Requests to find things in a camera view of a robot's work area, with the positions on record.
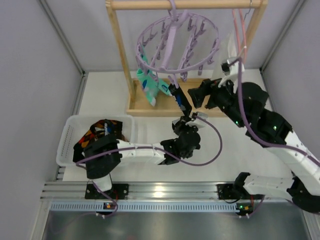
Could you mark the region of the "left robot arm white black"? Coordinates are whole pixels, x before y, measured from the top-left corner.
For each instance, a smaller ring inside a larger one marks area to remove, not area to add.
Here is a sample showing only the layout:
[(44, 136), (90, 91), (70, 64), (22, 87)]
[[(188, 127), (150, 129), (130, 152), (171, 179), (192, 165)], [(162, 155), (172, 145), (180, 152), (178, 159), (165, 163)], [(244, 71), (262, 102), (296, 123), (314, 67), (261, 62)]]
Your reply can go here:
[(111, 172), (129, 163), (173, 165), (193, 156), (201, 148), (198, 133), (204, 124), (199, 119), (181, 117), (172, 122), (177, 138), (159, 143), (140, 144), (118, 139), (109, 134), (84, 149), (86, 177), (103, 192), (112, 189)]

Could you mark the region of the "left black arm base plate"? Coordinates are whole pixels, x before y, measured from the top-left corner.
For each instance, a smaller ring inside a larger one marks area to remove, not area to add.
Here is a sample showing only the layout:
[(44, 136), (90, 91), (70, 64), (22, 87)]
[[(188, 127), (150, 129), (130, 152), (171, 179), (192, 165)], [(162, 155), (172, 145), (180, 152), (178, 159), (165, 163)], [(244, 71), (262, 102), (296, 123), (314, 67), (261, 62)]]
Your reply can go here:
[[(125, 200), (129, 194), (129, 185), (124, 183), (115, 183), (112, 189), (106, 194), (114, 200)], [(87, 200), (102, 200), (107, 199), (94, 187), (92, 183), (87, 184), (84, 198)]]

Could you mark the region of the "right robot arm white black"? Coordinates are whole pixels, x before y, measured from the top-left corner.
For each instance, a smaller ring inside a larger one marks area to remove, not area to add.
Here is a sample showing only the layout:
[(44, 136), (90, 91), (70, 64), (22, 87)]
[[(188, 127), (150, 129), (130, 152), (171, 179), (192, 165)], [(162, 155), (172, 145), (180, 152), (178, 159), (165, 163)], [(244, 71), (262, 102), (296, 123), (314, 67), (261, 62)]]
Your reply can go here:
[(233, 183), (240, 196), (264, 195), (292, 202), (309, 213), (320, 212), (320, 161), (304, 146), (293, 127), (279, 113), (265, 108), (268, 93), (253, 83), (234, 83), (220, 79), (205, 79), (199, 87), (187, 92), (195, 108), (209, 97), (206, 109), (219, 108), (239, 128), (247, 129), (246, 136), (276, 155), (293, 176), (265, 177), (241, 172)]

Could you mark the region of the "brown tan argyle sock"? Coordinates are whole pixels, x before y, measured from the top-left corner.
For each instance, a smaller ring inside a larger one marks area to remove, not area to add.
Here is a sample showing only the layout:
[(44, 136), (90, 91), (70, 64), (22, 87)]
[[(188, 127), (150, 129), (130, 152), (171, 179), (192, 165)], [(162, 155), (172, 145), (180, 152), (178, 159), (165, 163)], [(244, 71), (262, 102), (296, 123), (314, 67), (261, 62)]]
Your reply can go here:
[(121, 140), (124, 142), (130, 142), (130, 139), (124, 136), (123, 134), (121, 135)]

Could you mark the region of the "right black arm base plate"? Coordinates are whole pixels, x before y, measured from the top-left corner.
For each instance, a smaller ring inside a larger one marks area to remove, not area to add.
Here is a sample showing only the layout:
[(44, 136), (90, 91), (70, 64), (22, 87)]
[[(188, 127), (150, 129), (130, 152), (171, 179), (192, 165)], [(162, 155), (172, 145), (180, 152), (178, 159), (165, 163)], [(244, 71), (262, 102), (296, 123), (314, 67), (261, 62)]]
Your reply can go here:
[(231, 183), (221, 183), (217, 185), (217, 193), (219, 200), (261, 200), (261, 194), (249, 194), (244, 191), (237, 191)]

